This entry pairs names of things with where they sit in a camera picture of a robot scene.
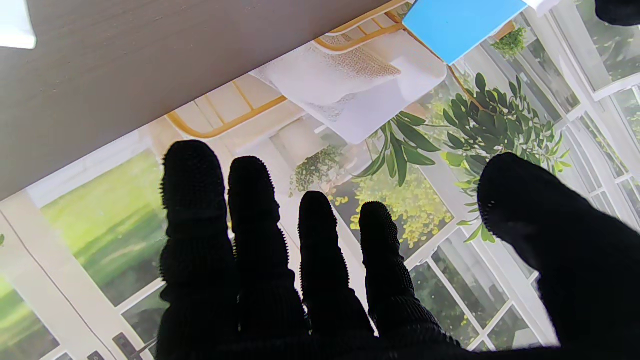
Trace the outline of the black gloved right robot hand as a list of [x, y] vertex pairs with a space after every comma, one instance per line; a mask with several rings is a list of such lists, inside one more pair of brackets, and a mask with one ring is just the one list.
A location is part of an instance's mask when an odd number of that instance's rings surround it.
[[169, 307], [159, 360], [637, 360], [639, 234], [542, 167], [506, 152], [478, 182], [486, 230], [540, 278], [558, 345], [475, 352], [418, 300], [381, 202], [359, 215], [365, 310], [349, 285], [338, 222], [324, 193], [299, 207], [301, 287], [279, 228], [265, 164], [233, 160], [228, 180], [198, 140], [167, 151], [161, 183], [167, 242], [160, 255]]

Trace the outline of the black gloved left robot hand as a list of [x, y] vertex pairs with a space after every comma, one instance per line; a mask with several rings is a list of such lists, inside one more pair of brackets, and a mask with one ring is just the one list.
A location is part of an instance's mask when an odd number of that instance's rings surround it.
[[595, 14], [599, 20], [615, 27], [640, 25], [639, 0], [595, 0]]

